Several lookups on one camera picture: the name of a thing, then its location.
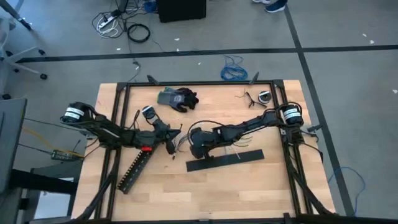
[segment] white cable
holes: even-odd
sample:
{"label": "white cable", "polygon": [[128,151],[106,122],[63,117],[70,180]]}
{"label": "white cable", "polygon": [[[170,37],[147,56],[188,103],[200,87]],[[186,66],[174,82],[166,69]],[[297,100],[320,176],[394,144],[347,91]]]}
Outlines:
{"label": "white cable", "polygon": [[[103,20],[104,20],[104,18],[100,17],[100,19],[97,22],[97,33],[98,33],[98,35],[100,35],[102,38],[110,38],[110,37],[116,36],[119,33],[119,31],[116,28],[119,25],[118,20],[116,18],[113,19],[113,23],[112,23],[111,28],[102,31],[101,28],[100,28],[100,24],[101,24],[101,21],[103,21]],[[112,32],[112,31],[114,31],[114,30],[116,30],[116,32],[114,34],[112,34],[110,36],[105,35],[105,34],[108,34],[108,33]]]}

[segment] black metal frame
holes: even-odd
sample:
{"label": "black metal frame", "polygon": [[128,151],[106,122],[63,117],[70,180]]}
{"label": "black metal frame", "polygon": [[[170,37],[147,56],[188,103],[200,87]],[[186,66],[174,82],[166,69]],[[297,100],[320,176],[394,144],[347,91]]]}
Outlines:
{"label": "black metal frame", "polygon": [[[248,85],[249,81],[236,81],[236,82],[225,82],[225,81],[210,81],[210,82],[163,82],[159,86],[195,86],[195,85]],[[282,103],[287,103],[287,97],[286,97],[286,92],[284,88],[284,83],[283,80],[258,80],[254,83],[255,85],[269,85],[271,88],[271,93],[272,93],[272,100],[274,102],[275,107],[279,106],[279,99],[277,97],[277,88],[280,90],[280,94],[282,95]],[[130,95],[130,88],[138,86],[155,86],[153,83],[118,83],[116,86],[116,94],[115,94],[115,100],[114,100],[114,105],[113,105],[113,112],[112,112],[112,122],[116,122],[116,116],[118,114],[118,107],[121,99],[121,93],[123,90],[125,90],[124,94],[124,99],[123,99],[123,108],[122,108],[122,114],[121,114],[121,122],[120,122],[120,127],[124,127],[126,124],[126,117],[127,117],[127,109],[128,109],[128,104],[129,104],[129,95]],[[284,150],[284,157],[285,157],[285,162],[287,166],[287,161],[290,160],[290,151],[289,151],[289,146],[287,143],[283,140],[282,133],[280,133],[281,136],[281,141],[282,141],[282,146]],[[120,149],[116,149],[116,153],[118,156],[115,156],[115,163],[120,162]],[[106,174],[108,173],[108,167],[109,167],[109,160],[110,160],[110,154],[111,150],[107,149],[105,152],[105,157],[104,157],[104,164],[103,164],[103,169],[101,173],[101,181],[100,181],[100,186],[104,182],[106,178]],[[304,181],[305,183],[305,175],[303,171],[303,165],[300,157],[300,151],[298,149],[294,150],[295,158],[296,158],[296,164],[298,167],[298,174],[300,178]],[[297,193],[297,188],[296,184],[294,181],[294,177],[291,175],[290,172],[287,172],[288,178],[289,178],[289,185],[290,185],[290,191],[292,194],[292,203],[294,206],[295,214],[299,215],[301,214],[301,208],[300,208],[300,203],[299,203],[299,196]],[[113,214],[113,207],[114,207],[114,197],[116,194],[116,181],[117,179],[114,179],[112,184],[111,184],[111,191],[109,195],[109,201],[108,201],[108,209],[106,213],[106,218],[110,219],[112,218]],[[305,201],[305,207],[307,213],[313,214],[312,211],[312,206],[310,205],[310,202],[308,198],[303,195],[304,201]],[[100,218],[101,216],[101,209],[102,209],[102,200],[98,204],[96,211],[95,211],[95,218]],[[242,220],[212,220],[213,222],[250,222],[250,223],[258,223],[258,222],[271,222],[271,223],[280,223],[281,221],[284,222],[284,218],[261,218],[261,219],[242,219]],[[162,221],[162,223],[193,223],[197,222],[198,220],[174,220],[174,221]]]}

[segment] blue cable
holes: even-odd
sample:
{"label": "blue cable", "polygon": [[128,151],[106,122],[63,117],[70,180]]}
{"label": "blue cable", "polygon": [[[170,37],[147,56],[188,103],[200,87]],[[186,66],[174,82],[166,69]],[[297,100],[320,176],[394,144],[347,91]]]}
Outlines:
{"label": "blue cable", "polygon": [[358,207],[358,198],[359,198],[359,196],[361,195],[361,193],[366,189],[366,183],[365,183],[365,180],[363,179],[363,177],[361,176],[361,174],[359,174],[356,170],[354,170],[354,169],[352,169],[352,168],[350,168],[350,167],[339,167],[339,168],[337,168],[336,170],[335,170],[335,172],[333,173],[333,175],[331,176],[331,177],[329,177],[329,179],[328,179],[328,183],[330,183],[330,181],[331,181],[331,179],[335,176],[335,174],[338,172],[338,171],[340,171],[341,169],[349,169],[349,170],[351,170],[351,171],[353,171],[354,173],[356,173],[356,175],[358,175],[358,177],[359,178],[361,178],[361,180],[362,180],[362,183],[363,183],[363,188],[362,188],[362,190],[356,195],[356,197],[355,197],[355,209],[354,209],[354,216],[356,216],[356,209],[357,209],[357,207]]}
{"label": "blue cable", "polygon": [[245,80],[248,78],[248,72],[239,64],[243,62],[243,58],[236,55],[224,55],[225,64],[220,72],[220,77],[226,81]]}

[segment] floor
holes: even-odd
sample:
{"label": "floor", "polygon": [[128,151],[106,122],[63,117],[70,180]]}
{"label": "floor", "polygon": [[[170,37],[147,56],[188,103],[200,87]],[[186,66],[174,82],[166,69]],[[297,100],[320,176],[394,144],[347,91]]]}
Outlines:
{"label": "floor", "polygon": [[[134,81],[146,82],[149,74],[159,81],[200,81],[221,80],[222,54],[239,55],[249,78],[259,72],[264,80],[302,82],[313,124],[323,125],[318,146],[327,176],[338,166],[350,167],[366,182],[356,215],[398,218],[398,1],[290,1],[284,12],[268,14],[250,0],[209,0],[201,20],[161,24],[155,14],[136,16],[134,22],[150,26],[161,47],[153,41],[131,43],[133,54],[125,34],[103,39],[90,24],[109,8],[116,8],[111,0],[24,1],[20,14],[34,30],[17,24],[7,49],[43,48],[48,58],[32,55],[24,65],[49,79],[7,67],[1,73],[8,74],[5,92],[28,99],[27,118],[58,123],[69,103],[95,104],[100,83],[125,82],[136,73],[134,57],[141,64]],[[191,50],[204,51],[192,55]],[[166,57],[163,51],[174,53]],[[64,149],[83,140],[55,126],[28,120],[24,126]],[[45,149],[27,133],[20,142]],[[83,152],[84,145],[76,151]],[[59,162],[19,147],[14,167],[54,164]],[[333,179],[330,188],[336,211],[352,215],[363,183],[349,169],[342,173],[336,173],[339,184]]]}

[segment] chair wheel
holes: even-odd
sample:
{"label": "chair wheel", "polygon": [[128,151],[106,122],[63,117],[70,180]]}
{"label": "chair wheel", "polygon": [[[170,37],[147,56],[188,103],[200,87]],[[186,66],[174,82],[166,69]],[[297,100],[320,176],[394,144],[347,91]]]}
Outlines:
{"label": "chair wheel", "polygon": [[2,96],[1,96],[4,100],[9,100],[9,99],[11,99],[11,96],[10,96],[10,94],[3,94]]}
{"label": "chair wheel", "polygon": [[48,78],[48,76],[46,74],[41,74],[40,78],[43,79],[43,80],[46,80]]}

